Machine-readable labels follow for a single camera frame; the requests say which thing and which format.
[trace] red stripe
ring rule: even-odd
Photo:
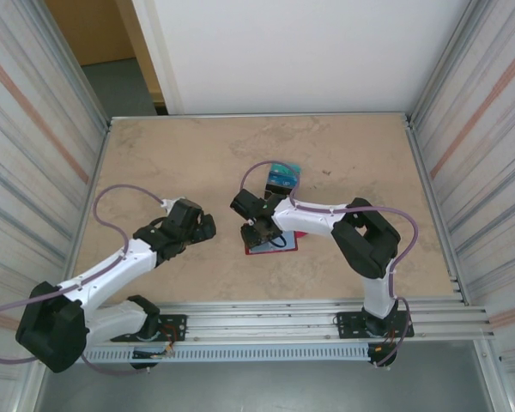
[[[435,165],[435,167],[431,170],[431,177],[435,179],[435,176],[439,173],[441,167],[450,159],[454,151],[457,147],[462,143],[464,138],[473,130],[477,122],[481,119],[484,112],[492,105],[492,103],[496,100],[498,96],[500,96],[501,92],[507,87],[509,82],[513,80],[515,77],[515,58],[511,62],[509,66],[507,66],[504,74],[501,75],[500,79],[494,84],[492,91],[487,96],[487,98],[481,103],[479,108],[473,113],[473,116],[467,121],[465,126],[460,130],[457,134],[456,139],[451,143],[448,149],[440,158],[439,162]]]
[[[19,321],[9,316],[0,315],[0,328],[17,330],[17,326],[19,326]]]
[[[33,120],[34,124],[36,124],[44,136],[48,138],[53,147],[63,156],[69,166],[74,169],[78,177],[82,179],[84,183],[87,183],[89,181],[89,176],[86,174],[86,172],[84,172],[84,169],[82,169],[76,159],[69,153],[67,148],[59,141],[59,138],[55,135],[47,122],[42,118],[40,113],[38,113],[31,102],[28,101],[27,96],[25,96],[25,94],[23,94],[23,92],[15,85],[1,64],[0,82],[13,96],[15,101],[17,101],[17,104],[21,107],[21,109]]]
[[[515,308],[490,317],[490,324],[493,328],[515,324]]]

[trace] marble-pattern surface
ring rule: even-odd
[[[254,118],[145,118],[113,122],[98,182],[131,183],[159,197],[187,196],[215,218],[214,239],[189,247],[120,291],[114,300],[141,294],[153,302],[361,297],[361,279],[331,239],[306,236],[298,251],[246,256],[243,220],[229,204],[245,170],[263,160],[301,165],[298,198],[316,203],[372,204],[409,212],[420,225],[416,248],[397,268],[400,295],[448,295],[447,275],[415,163],[399,115]],[[268,167],[247,188],[261,194]],[[100,215],[128,233],[161,216],[156,203],[130,190],[109,193]],[[411,226],[387,216],[402,235]],[[76,273],[120,247],[113,231],[90,217]]]

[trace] wooden door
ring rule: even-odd
[[[45,0],[80,65],[134,58],[115,0]]]

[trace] wire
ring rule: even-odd
[[[387,334],[387,336],[385,337],[384,341],[382,343],[380,343],[380,345],[383,345],[384,343],[386,343],[387,341],[389,341],[389,338],[391,337],[391,332],[392,330],[389,331],[389,333]]]
[[[151,196],[155,201],[157,201],[160,204],[162,204],[162,200],[160,198],[158,198],[155,194],[148,191],[147,189],[143,189],[142,187],[139,187],[136,185],[127,185],[127,184],[119,184],[119,185],[109,186],[109,187],[105,188],[103,191],[101,191],[97,195],[97,197],[95,197],[94,204],[92,206],[92,213],[94,215],[94,219],[99,224],[101,224],[105,227],[109,227],[110,229],[120,233],[120,235],[122,236],[122,240],[124,241],[124,246],[122,248],[122,251],[123,251],[123,254],[125,254],[128,251],[128,244],[129,244],[129,239],[128,239],[128,235],[126,234],[126,232],[124,230],[122,230],[121,227],[118,227],[117,225],[114,225],[111,222],[104,221],[103,219],[100,218],[100,216],[97,213],[97,206],[98,206],[101,198],[103,196],[105,196],[105,194],[108,193],[109,191],[112,191],[114,189],[119,189],[119,188],[133,189],[136,191],[140,191],[142,193],[145,193],[146,195]],[[107,265],[105,268],[98,270],[93,275],[86,278],[84,281],[81,282],[81,284],[86,285],[89,282],[97,279],[98,277],[103,276],[106,272],[108,272],[109,270],[114,268],[121,261],[122,261],[122,256],[120,255],[113,262],[111,262],[109,265]],[[52,292],[50,294],[42,294],[40,296],[35,296],[30,299],[24,299],[24,300],[19,300],[17,302],[7,303],[5,305],[0,305],[0,312],[8,311],[9,309],[14,309],[14,308],[20,307],[20,306],[30,305],[32,303],[42,302],[44,300],[54,299],[54,298],[57,298],[58,296],[67,294],[68,292],[72,292],[73,290],[75,290],[77,288],[79,288],[78,285],[72,285],[68,288],[59,289],[57,292]],[[36,361],[36,358],[34,356],[31,356],[28,358],[22,358],[22,359],[0,358],[0,364],[3,364],[3,365],[19,365],[22,363],[29,363],[32,361]]]
[[[380,360],[379,362],[375,362],[374,363],[374,365],[376,367],[381,367],[384,363],[386,363],[399,350],[399,348],[403,344],[403,341],[404,341],[404,338],[406,337],[406,334],[409,332],[409,326],[410,326],[410,306],[409,306],[409,303],[403,297],[397,297],[397,300],[402,301],[402,303],[404,303],[404,305],[406,306],[406,323],[404,325],[404,330],[403,330],[403,333],[401,335],[401,338],[397,342],[397,345],[395,345],[395,348],[393,348],[393,350],[384,359]]]
[[[173,330],[173,333],[172,333],[173,339],[170,338],[170,336],[168,335],[167,330],[166,329],[162,329],[162,328],[170,328],[170,329],[172,329]],[[161,332],[162,332],[162,335],[164,335],[166,337],[166,339],[170,342],[170,348],[173,351],[173,344],[178,341],[178,332],[170,324],[163,324],[161,326]]]
[[[389,341],[389,346],[393,346],[393,341],[395,340],[395,331],[391,329],[391,340]]]
[[[400,216],[404,217],[412,225],[412,228],[414,229],[414,234],[412,235],[412,240],[410,241],[408,246],[406,246],[406,249],[404,249],[404,251],[393,261],[393,263],[391,264],[391,267],[389,269],[389,273],[388,273],[388,276],[389,276],[389,279],[388,279],[389,280],[389,295],[390,295],[391,298],[394,298],[394,299],[397,299],[397,300],[401,300],[404,303],[404,305],[406,306],[406,325],[404,325],[403,334],[401,335],[401,339],[399,339],[399,341],[397,342],[397,345],[395,345],[395,348],[384,359],[382,359],[380,362],[376,363],[376,366],[378,366],[378,367],[383,365],[401,347],[401,344],[403,343],[403,340],[406,337],[406,334],[408,333],[408,329],[409,329],[409,322],[410,322],[409,303],[408,303],[408,301],[406,301],[406,299],[404,299],[402,297],[395,297],[394,290],[393,290],[394,289],[394,287],[393,287],[393,277],[394,276],[393,275],[395,273],[395,267],[401,262],[401,260],[403,260],[406,257],[406,255],[409,254],[409,252],[412,250],[412,248],[415,246],[416,242],[418,241],[419,229],[418,229],[417,222],[414,220],[414,218],[412,216],[410,216],[406,212],[403,212],[402,210],[393,209],[393,208],[386,208],[384,206],[362,206],[362,207],[357,207],[357,208],[320,209],[320,208],[311,208],[311,207],[299,204],[298,201],[295,199],[295,192],[300,188],[300,175],[298,174],[298,172],[296,172],[296,170],[293,167],[291,167],[288,163],[285,163],[283,161],[260,161],[259,163],[256,163],[255,165],[250,167],[246,171],[244,176],[242,177],[242,180],[240,181],[240,189],[241,190],[244,189],[244,183],[246,182],[246,179],[248,178],[248,175],[254,169],[256,169],[257,167],[260,167],[262,165],[273,165],[273,164],[277,164],[277,165],[281,165],[281,166],[286,167],[296,177],[294,188],[290,191],[290,193],[288,195],[288,198],[290,199],[290,203],[296,209],[304,210],[304,211],[307,211],[307,212],[313,212],[313,213],[324,213],[324,214],[328,214],[328,215],[331,215],[331,214],[341,214],[341,213],[343,213],[343,214],[346,214],[346,213],[359,213],[359,212],[368,212],[368,211],[388,212],[388,213],[394,213],[396,215],[400,215]]]
[[[170,324],[163,324],[162,327],[170,328],[173,331],[173,333],[172,333],[173,342],[172,343],[175,343],[178,341],[178,332],[175,330],[175,328],[173,326],[171,326]]]
[[[288,244],[288,242],[286,241],[286,239],[282,235],[280,235],[277,239],[282,240],[284,245],[279,245],[278,243],[275,243],[273,240],[270,240],[269,243],[271,243],[274,247],[278,247],[279,249],[282,249],[283,247],[286,247],[286,245]]]

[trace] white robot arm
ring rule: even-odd
[[[299,231],[331,237],[348,264],[364,283],[364,323],[370,336],[384,336],[397,312],[397,299],[390,293],[390,266],[397,255],[400,235],[377,211],[334,213],[339,209],[371,206],[356,198],[351,204],[327,206],[298,201],[298,208],[284,195],[267,200],[243,189],[231,208],[247,220],[240,229],[245,245],[252,248],[279,237],[285,231]],[[309,211],[330,210],[325,214]],[[357,229],[366,228],[364,234]]]
[[[123,334],[142,338],[156,334],[160,310],[141,296],[99,309],[113,294],[137,277],[150,272],[163,262],[215,236],[211,215],[186,199],[165,201],[167,216],[138,229],[127,248],[81,275],[53,287],[43,282],[31,297],[60,289],[73,289],[57,298],[28,305],[23,313],[15,339],[53,372],[70,367],[85,348]],[[119,261],[101,276],[92,276]]]

